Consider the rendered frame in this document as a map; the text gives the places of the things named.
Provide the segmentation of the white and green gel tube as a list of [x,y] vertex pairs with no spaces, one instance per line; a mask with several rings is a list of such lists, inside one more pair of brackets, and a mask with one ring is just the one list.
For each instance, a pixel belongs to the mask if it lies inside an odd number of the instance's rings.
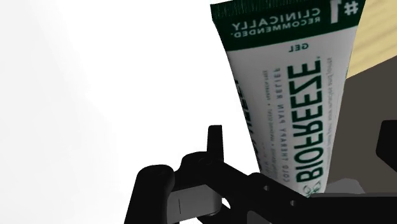
[[328,182],[366,0],[230,0],[210,6],[260,172],[309,197]]

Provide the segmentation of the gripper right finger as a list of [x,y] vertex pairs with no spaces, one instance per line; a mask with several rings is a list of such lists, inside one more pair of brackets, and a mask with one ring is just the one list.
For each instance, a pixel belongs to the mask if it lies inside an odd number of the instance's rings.
[[397,120],[382,121],[375,152],[385,164],[397,172]]

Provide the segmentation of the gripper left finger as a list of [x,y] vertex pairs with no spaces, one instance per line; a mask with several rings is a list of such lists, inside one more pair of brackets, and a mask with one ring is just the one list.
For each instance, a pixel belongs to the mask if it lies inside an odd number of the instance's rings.
[[224,162],[222,127],[211,125],[207,149],[185,155],[178,170],[150,165],[138,172],[124,224],[247,224],[238,186],[246,178]]

